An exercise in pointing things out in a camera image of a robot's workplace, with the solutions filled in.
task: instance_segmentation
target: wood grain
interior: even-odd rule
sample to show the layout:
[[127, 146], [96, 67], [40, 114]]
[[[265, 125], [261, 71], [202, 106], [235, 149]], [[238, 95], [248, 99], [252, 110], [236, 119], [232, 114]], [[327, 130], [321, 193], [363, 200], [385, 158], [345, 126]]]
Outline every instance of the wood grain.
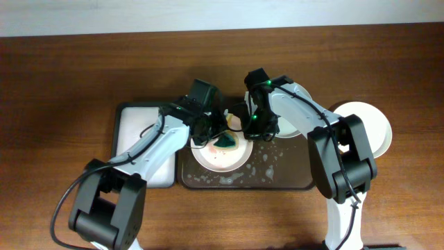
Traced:
[[[393, 128], [364, 204], [365, 244], [444, 248], [444, 24], [326, 26], [0, 39], [0, 248], [59, 249], [49, 220], [92, 158], [110, 157], [117, 104], [174, 100], [194, 78], [230, 96], [263, 67], [320, 105], [365, 101]], [[71, 197], [57, 234], [67, 228]], [[310, 192], [149, 190], [146, 249], [265, 249], [321, 242]]]

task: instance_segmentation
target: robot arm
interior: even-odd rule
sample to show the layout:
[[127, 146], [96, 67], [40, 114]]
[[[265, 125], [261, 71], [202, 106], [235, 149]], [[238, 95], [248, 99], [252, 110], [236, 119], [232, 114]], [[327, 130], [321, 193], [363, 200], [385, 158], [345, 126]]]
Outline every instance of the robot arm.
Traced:
[[[279, 116], [298, 128], [309, 144], [313, 180], [327, 198], [326, 246], [362, 248], [362, 204], [356, 206], [350, 186], [363, 201], [377, 168], [360, 118], [340, 117], [322, 108], [299, 91], [290, 78], [270, 79], [263, 69], [250, 72], [245, 84], [249, 92], [247, 110], [241, 116], [244, 137], [263, 140], [265, 135], [279, 133]], [[196, 145], [203, 145], [228, 129], [219, 107], [214, 107], [216, 92], [214, 86], [195, 80], [188, 96], [161, 107], [157, 123], [129, 150], [108, 163], [90, 162], [87, 171], [106, 164], [118, 166], [82, 180], [69, 218], [70, 229], [100, 249], [139, 249], [135, 237], [142, 224], [146, 181], [172, 153], [185, 146], [190, 136]], [[332, 133], [341, 144], [350, 145], [340, 159]], [[349, 181], [341, 172], [339, 160]], [[120, 194], [117, 204], [100, 198], [101, 192], [111, 191]]]
[[[245, 84], [249, 90], [255, 91], [246, 95], [246, 101], [248, 96], [253, 96], [251, 115], [267, 118], [283, 117], [307, 138], [311, 175], [316, 187], [327, 199], [326, 247], [361, 249], [363, 247], [360, 236], [362, 203], [357, 202], [346, 185], [335, 151], [337, 145], [331, 140], [329, 131], [330, 129], [334, 131], [341, 144], [350, 145], [349, 152], [341, 154], [341, 161], [353, 190], [362, 202], [370, 189], [370, 181], [376, 177], [377, 168], [360, 118], [356, 115], [341, 117], [324, 109], [306, 97], [299, 90], [298, 84], [290, 78], [281, 76], [270, 79], [263, 69], [250, 72]], [[262, 89], [254, 89], [253, 86], [257, 85], [263, 86]], [[315, 109], [323, 113], [331, 128]], [[246, 138], [259, 138], [257, 134], [278, 131], [276, 120], [257, 119], [253, 122], [255, 127], [245, 132]]]

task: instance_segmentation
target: white plate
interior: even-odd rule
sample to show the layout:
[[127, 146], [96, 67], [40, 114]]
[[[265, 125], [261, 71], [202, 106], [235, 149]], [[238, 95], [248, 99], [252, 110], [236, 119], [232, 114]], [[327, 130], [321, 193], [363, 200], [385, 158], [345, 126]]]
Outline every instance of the white plate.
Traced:
[[[299, 85], [299, 90], [306, 95], [308, 98], [311, 98], [311, 95], [308, 93], [308, 91], [306, 89], [304, 89], [303, 86]], [[277, 119], [277, 125], [279, 126], [279, 130], [280, 132], [278, 134], [276, 134], [277, 138], [293, 138], [297, 135], [300, 135], [300, 132], [297, 128], [295, 128], [293, 125], [291, 125], [291, 123], [289, 121], [287, 121], [287, 119], [283, 118], [283, 117], [279, 117]]]
[[[231, 127], [233, 129], [241, 128], [241, 121], [238, 117], [232, 118]], [[250, 157], [253, 150], [253, 142], [244, 138], [242, 132], [235, 133], [239, 138], [239, 147], [233, 151], [221, 151], [215, 149], [213, 144], [217, 140], [208, 142], [202, 149], [191, 149], [193, 156], [203, 167], [215, 172], [229, 172], [242, 166]], [[198, 147], [191, 140], [191, 147]]]
[[[389, 149], [393, 137], [390, 122], [376, 107], [360, 101], [351, 101], [339, 106], [334, 113], [343, 117], [355, 114], [361, 118], [374, 158], [382, 156]], [[346, 152], [349, 146], [339, 145], [339, 149]]]

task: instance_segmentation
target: black cable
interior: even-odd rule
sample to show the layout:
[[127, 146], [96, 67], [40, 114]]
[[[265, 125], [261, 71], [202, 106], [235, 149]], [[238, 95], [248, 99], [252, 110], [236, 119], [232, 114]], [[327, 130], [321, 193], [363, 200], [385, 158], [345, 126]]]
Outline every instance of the black cable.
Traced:
[[271, 142], [271, 141], [275, 138], [277, 132], [278, 132], [278, 128], [275, 127], [275, 131], [273, 132], [273, 134], [271, 135], [271, 137], [270, 137], [269, 139], [266, 139], [265, 136], [262, 135], [262, 139], [263, 139], [263, 141], [265, 141], [265, 142]]
[[210, 142], [210, 137], [207, 135], [207, 140], [205, 141], [205, 144], [203, 146], [200, 146], [200, 147], [191, 147], [191, 146], [187, 146], [187, 145], [185, 145], [185, 146], [189, 149], [203, 149], [205, 146], [207, 146], [208, 142]]
[[154, 126], [154, 124], [151, 124], [150, 126], [147, 126], [146, 128], [144, 128], [144, 130], [140, 132], [139, 137], [142, 138], [142, 136], [144, 135], [145, 131], [147, 131], [148, 129], [152, 128], [153, 126]]
[[98, 167], [96, 169], [92, 169], [89, 171], [86, 171], [85, 173], [81, 174], [67, 189], [67, 191], [62, 195], [62, 198], [60, 199], [60, 201], [58, 202], [57, 206], [55, 207], [55, 211], [53, 213], [53, 216], [51, 218], [51, 223], [50, 223], [50, 227], [49, 227], [49, 232], [51, 234], [51, 238], [53, 239], [53, 241], [60, 245], [61, 247], [65, 247], [68, 249], [88, 249], [90, 250], [91, 248], [87, 248], [87, 247], [78, 247], [78, 246], [74, 246], [71, 244], [67, 244], [64, 243], [62, 241], [60, 241], [57, 236], [56, 236], [56, 232], [55, 232], [55, 227], [56, 227], [56, 219], [58, 216], [58, 213], [60, 212], [60, 209], [62, 207], [63, 202], [65, 202], [65, 200], [67, 199], [68, 195], [72, 192], [72, 190], [80, 183], [82, 182], [85, 178], [87, 178], [88, 176], [103, 171], [105, 169], [109, 169], [112, 167], [117, 167], [117, 166], [121, 166], [121, 165], [125, 165], [127, 163], [131, 163], [134, 159], [136, 159], [137, 157], [141, 156], [147, 149], [149, 149], [149, 147], [151, 147], [151, 145], [153, 145], [153, 143], [160, 137], [160, 135], [162, 134], [163, 130], [164, 130], [164, 125], [165, 125], [165, 116], [159, 112], [162, 116], [162, 124], [160, 125], [159, 131], [157, 132], [157, 135], [155, 135], [155, 137], [139, 152], [136, 153], [134, 156], [130, 156], [128, 155], [128, 159], [122, 161], [122, 162], [115, 162], [115, 163], [107, 163], [102, 167]]
[[344, 165], [342, 163], [342, 159], [341, 159], [341, 153], [339, 152], [339, 148], [338, 148], [338, 142], [336, 140], [336, 136], [333, 133], [333, 128], [332, 125], [330, 124], [330, 122], [328, 121], [327, 117], [325, 116], [325, 114], [323, 112], [321, 112], [314, 104], [312, 104], [311, 102], [309, 102], [308, 100], [298, 96], [297, 94], [288, 91], [286, 89], [284, 89], [283, 87], [276, 85], [276, 84], [272, 84], [272, 83], [258, 83], [258, 84], [254, 84], [251, 89], [249, 89], [248, 91], [248, 97], [250, 97], [250, 93], [260, 87], [260, 86], [270, 86], [270, 87], [275, 87], [277, 89], [282, 90], [283, 92], [286, 92], [287, 94], [291, 95], [294, 98], [297, 98], [301, 101], [303, 101], [304, 103], [306, 103], [308, 106], [310, 106], [311, 108], [314, 109], [314, 111], [316, 113], [318, 113], [318, 115], [321, 117], [321, 119], [325, 122], [325, 124], [327, 124], [328, 130], [330, 131], [330, 137], [332, 138], [333, 141], [333, 145], [334, 145], [334, 150], [336, 152], [336, 157], [338, 159], [339, 162], [339, 167], [341, 168], [341, 173], [342, 176], [344, 177], [344, 181], [347, 184], [347, 188], [350, 191], [351, 195], [355, 198], [356, 201], [358, 201], [359, 203], [361, 203], [361, 199], [359, 199], [359, 197], [357, 196], [355, 190], [353, 190], [352, 184], [350, 183], [350, 179], [347, 176], [347, 172], [345, 171]]
[[352, 204], [352, 217], [350, 218], [350, 225], [348, 226], [348, 230], [347, 230], [347, 234], [345, 235], [344, 239], [342, 240], [342, 242], [339, 244], [339, 246], [336, 248], [336, 250], [341, 249], [341, 247], [344, 245], [344, 243], [348, 240], [348, 238], [350, 237], [350, 234], [352, 233], [352, 229], [353, 229], [353, 224], [355, 223], [355, 215], [356, 215], [356, 210], [359, 209], [358, 208], [358, 201], [355, 201]]

